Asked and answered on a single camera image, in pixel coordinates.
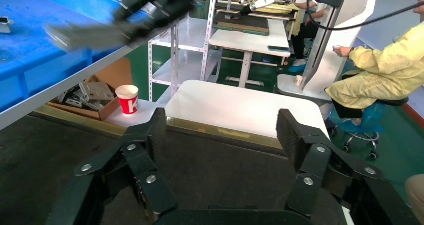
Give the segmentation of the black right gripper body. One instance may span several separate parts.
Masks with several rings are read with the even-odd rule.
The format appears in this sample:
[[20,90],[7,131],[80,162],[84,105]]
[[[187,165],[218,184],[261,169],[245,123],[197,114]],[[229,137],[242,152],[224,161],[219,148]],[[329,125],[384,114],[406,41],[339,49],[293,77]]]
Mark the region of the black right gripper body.
[[145,21],[149,29],[167,27],[181,19],[195,7],[196,0],[152,0],[156,10]]

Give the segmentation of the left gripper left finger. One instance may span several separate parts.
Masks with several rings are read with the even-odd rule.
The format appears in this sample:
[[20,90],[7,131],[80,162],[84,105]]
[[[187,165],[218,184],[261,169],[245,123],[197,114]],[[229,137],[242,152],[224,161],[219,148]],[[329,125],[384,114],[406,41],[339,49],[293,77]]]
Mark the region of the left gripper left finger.
[[177,199],[157,166],[166,134],[164,108],[157,108],[148,122],[128,127],[117,145],[75,168],[46,224],[99,225],[105,207],[126,188],[132,188],[151,224],[175,210]]

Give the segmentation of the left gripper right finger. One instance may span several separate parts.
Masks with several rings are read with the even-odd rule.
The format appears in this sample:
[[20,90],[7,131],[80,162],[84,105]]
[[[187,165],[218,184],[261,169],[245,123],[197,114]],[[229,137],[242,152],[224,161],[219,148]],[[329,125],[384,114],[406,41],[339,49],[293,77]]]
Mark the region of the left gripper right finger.
[[352,217],[384,217],[384,195],[378,188],[385,182],[378,169],[335,147],[320,129],[297,122],[288,109],[279,110],[276,132],[297,172],[288,210],[311,217],[324,189],[349,205]]

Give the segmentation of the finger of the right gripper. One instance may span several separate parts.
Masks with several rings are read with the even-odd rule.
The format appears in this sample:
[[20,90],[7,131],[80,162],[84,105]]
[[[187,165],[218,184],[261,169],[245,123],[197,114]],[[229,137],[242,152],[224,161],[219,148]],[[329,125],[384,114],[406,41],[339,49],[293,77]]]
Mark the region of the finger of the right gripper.
[[120,6],[113,12],[114,21],[127,21],[154,0],[121,0]]
[[173,21],[172,17],[165,13],[155,13],[135,24],[135,29],[125,35],[127,37],[126,44],[148,41],[167,30]]

